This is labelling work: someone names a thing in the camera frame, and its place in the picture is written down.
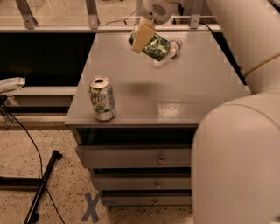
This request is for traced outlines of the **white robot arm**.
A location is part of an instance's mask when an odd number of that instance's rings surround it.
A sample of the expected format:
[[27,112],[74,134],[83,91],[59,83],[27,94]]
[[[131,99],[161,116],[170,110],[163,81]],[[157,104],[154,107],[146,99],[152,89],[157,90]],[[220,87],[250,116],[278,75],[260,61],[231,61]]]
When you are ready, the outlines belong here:
[[270,0],[206,0],[250,94],[208,113],[192,142],[194,224],[279,224],[280,16]]

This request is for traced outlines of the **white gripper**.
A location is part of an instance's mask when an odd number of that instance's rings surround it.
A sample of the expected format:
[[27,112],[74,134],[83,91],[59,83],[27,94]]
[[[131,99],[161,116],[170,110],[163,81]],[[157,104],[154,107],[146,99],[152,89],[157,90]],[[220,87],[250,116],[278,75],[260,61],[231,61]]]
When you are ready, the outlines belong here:
[[[179,7],[180,0],[142,0],[140,21],[152,21],[155,25],[166,23]],[[132,50],[140,53],[152,40],[156,29],[152,24],[140,23],[132,32]]]

